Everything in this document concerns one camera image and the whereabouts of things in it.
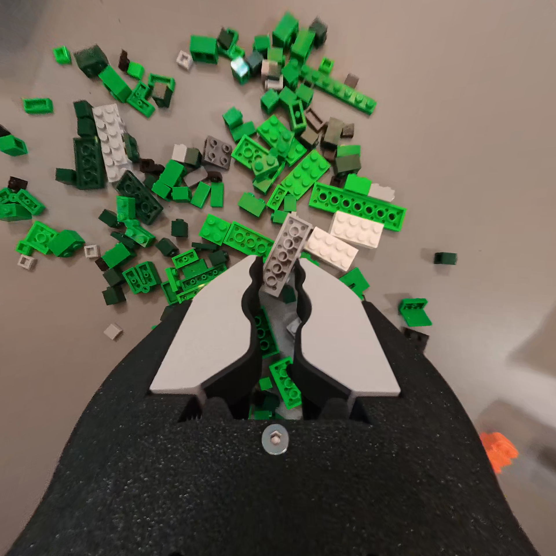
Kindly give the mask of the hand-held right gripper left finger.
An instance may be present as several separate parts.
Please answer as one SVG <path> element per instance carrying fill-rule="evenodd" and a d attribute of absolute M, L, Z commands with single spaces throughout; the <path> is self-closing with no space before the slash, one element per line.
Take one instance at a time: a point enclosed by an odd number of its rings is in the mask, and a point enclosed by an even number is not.
<path fill-rule="evenodd" d="M 261 378 L 255 315 L 260 309 L 262 258 L 247 256 L 214 278 L 187 304 L 149 387 L 157 413 L 184 419 L 248 419 Z"/>

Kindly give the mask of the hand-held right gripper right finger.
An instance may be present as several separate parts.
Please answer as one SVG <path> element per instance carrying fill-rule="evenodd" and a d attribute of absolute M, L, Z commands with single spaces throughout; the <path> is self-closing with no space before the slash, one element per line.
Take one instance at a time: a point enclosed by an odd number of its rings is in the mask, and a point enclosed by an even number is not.
<path fill-rule="evenodd" d="M 297 316 L 292 379 L 302 420 L 349 419 L 371 399 L 399 400 L 401 387 L 363 302 L 306 259 L 295 263 Z"/>

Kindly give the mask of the light grey long toy plate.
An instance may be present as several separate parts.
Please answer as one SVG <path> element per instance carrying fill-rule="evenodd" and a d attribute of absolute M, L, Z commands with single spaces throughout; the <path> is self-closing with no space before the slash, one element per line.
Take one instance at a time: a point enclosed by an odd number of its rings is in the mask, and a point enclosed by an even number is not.
<path fill-rule="evenodd" d="M 279 297 L 312 229 L 296 212 L 288 213 L 264 262 L 262 291 Z"/>
<path fill-rule="evenodd" d="M 107 179 L 113 184 L 121 179 L 127 170 L 132 169 L 123 138 L 127 132 L 126 126 L 115 103 L 93 107 L 92 113 L 101 143 Z"/>

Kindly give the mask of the pile of green toy bricks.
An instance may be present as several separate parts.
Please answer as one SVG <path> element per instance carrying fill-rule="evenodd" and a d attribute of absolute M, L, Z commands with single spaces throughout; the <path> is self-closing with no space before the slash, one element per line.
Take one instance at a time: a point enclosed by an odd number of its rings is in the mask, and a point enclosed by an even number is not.
<path fill-rule="evenodd" d="M 267 194 L 275 185 L 268 200 L 246 191 L 239 206 L 258 218 L 269 209 L 281 225 L 288 213 L 329 232 L 335 212 L 357 215 L 384 224 L 384 230 L 399 232 L 404 223 L 406 209 L 374 195 L 371 180 L 358 176 L 360 165 L 343 166 L 350 157 L 345 156 L 344 146 L 338 145 L 344 136 L 344 125 L 334 129 L 335 120 L 324 123 L 323 148 L 338 150 L 337 158 L 324 156 L 316 148 L 320 128 L 306 116 L 316 117 L 310 108 L 311 99 L 300 96 L 291 87 L 305 87 L 313 93 L 313 87 L 347 103 L 366 115 L 372 115 L 376 101 L 358 91 L 350 82 L 341 83 L 330 77 L 333 61 L 324 58 L 318 69 L 311 68 L 306 60 L 315 47 L 325 43 L 327 26 L 318 18 L 308 27 L 300 27 L 297 19 L 285 13 L 272 35 L 257 36 L 253 52 L 245 56 L 238 44 L 238 32 L 222 28 L 217 37 L 192 34 L 190 52 L 180 52 L 177 65 L 189 70 L 194 63 L 217 65 L 224 57 L 231 63 L 233 77 L 244 84 L 258 74 L 265 80 L 266 92 L 261 106 L 270 115 L 259 127 L 242 120 L 241 111 L 230 108 L 224 122 L 233 136 L 232 159 L 245 166 L 254 177 L 253 186 Z M 92 113 L 93 106 L 85 100 L 74 103 L 78 136 L 73 139 L 74 169 L 56 169 L 56 180 L 80 191 L 94 191 L 108 182 L 101 143 Z M 163 212 L 159 200 L 190 204 L 202 209 L 209 197 L 219 187 L 218 203 L 212 207 L 222 208 L 224 187 L 221 181 L 211 178 L 202 164 L 203 152 L 186 145 L 176 145 L 173 156 L 166 165 L 142 159 L 135 139 L 126 132 L 123 136 L 126 152 L 132 163 L 121 179 L 113 183 L 117 196 L 117 212 L 105 211 L 101 221 L 120 232 L 115 246 L 102 256 L 97 245 L 87 245 L 74 230 L 57 231 L 37 219 L 44 213 L 45 205 L 27 190 L 27 182 L 10 177 L 7 187 L 1 188 L 1 221 L 31 220 L 26 237 L 16 248 L 20 255 L 18 264 L 31 270 L 36 259 L 34 252 L 56 257 L 70 257 L 83 247 L 87 257 L 96 260 L 105 271 L 108 288 L 103 292 L 107 305 L 126 301 L 122 284 L 127 284 L 134 294 L 148 293 L 152 288 L 162 287 L 169 308 L 187 304 L 214 278 L 231 267 L 227 259 L 213 256 L 225 255 L 221 247 L 230 247 L 247 256 L 262 258 L 264 262 L 275 239 L 258 233 L 240 222 L 229 222 L 217 215 L 207 214 L 200 229 L 200 238 L 207 243 L 200 247 L 217 247 L 210 253 L 212 266 L 199 257 L 198 248 L 178 253 L 169 239 L 156 242 L 156 236 L 144 228 L 152 225 Z M 358 268 L 336 268 L 310 254 L 303 248 L 299 259 L 306 259 L 333 275 L 348 286 L 363 302 L 370 316 L 372 304 L 365 301 L 364 291 L 369 284 Z M 262 355 L 262 372 L 258 383 L 261 389 L 276 386 L 288 409 L 302 405 L 302 395 L 292 379 L 295 334 L 300 323 L 297 316 L 297 289 L 295 265 L 290 272 L 279 297 L 259 290 L 260 309 L 255 315 L 257 337 Z M 400 399 L 413 399 L 415 394 L 425 392 L 425 384 L 414 382 L 414 376 L 398 375 L 408 355 L 408 341 L 401 340 L 401 333 L 394 331 L 394 343 L 401 341 L 401 349 L 382 342 L 379 338 L 396 379 L 401 387 Z"/>

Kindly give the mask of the grey desk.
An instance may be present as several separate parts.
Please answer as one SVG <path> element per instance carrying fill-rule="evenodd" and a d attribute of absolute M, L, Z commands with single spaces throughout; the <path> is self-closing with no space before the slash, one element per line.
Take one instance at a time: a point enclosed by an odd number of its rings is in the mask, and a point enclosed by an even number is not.
<path fill-rule="evenodd" d="M 328 27 L 310 64 L 333 59 L 336 79 L 358 76 L 377 101 L 371 117 L 320 91 L 311 104 L 355 124 L 360 174 L 407 209 L 400 233 L 359 252 L 367 298 L 397 327 L 400 299 L 428 300 L 426 355 L 477 429 L 519 450 L 501 487 L 538 552 L 555 555 L 555 1 L 1 1 L 1 124 L 29 150 L 1 154 L 1 186 L 27 180 L 41 221 L 110 249 L 98 216 L 115 210 L 113 187 L 75 190 L 54 172 L 74 167 L 73 102 L 115 100 L 52 49 L 98 44 L 115 67 L 126 50 L 174 77 L 168 110 L 119 105 L 141 155 L 165 164 L 174 144 L 230 141 L 230 107 L 266 119 L 261 80 L 239 85 L 229 60 L 177 66 L 191 35 L 230 27 L 248 53 L 287 11 Z"/>

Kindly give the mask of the white toy brick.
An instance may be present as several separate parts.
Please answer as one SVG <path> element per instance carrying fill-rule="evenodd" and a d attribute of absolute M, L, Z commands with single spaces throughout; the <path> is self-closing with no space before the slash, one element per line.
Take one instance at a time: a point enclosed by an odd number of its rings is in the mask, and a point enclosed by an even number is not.
<path fill-rule="evenodd" d="M 377 248 L 383 229 L 384 224 L 382 223 L 337 211 L 328 233 L 353 246 Z"/>
<path fill-rule="evenodd" d="M 312 229 L 304 249 L 341 270 L 350 268 L 359 251 L 357 248 L 318 227 Z"/>

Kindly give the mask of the orange brick separator tool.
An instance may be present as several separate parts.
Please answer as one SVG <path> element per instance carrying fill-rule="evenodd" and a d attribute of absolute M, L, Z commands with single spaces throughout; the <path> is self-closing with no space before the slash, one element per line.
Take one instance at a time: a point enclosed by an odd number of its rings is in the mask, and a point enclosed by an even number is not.
<path fill-rule="evenodd" d="M 479 437 L 496 475 L 519 457 L 515 445 L 502 433 L 480 433 Z"/>

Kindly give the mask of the dark grey square toy plate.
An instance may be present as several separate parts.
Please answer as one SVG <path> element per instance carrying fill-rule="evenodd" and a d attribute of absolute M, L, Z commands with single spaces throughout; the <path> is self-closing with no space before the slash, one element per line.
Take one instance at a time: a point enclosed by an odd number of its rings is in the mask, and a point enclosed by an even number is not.
<path fill-rule="evenodd" d="M 203 165 L 209 164 L 223 170 L 228 170 L 231 164 L 233 149 L 233 145 L 208 135 L 205 139 L 201 163 Z"/>

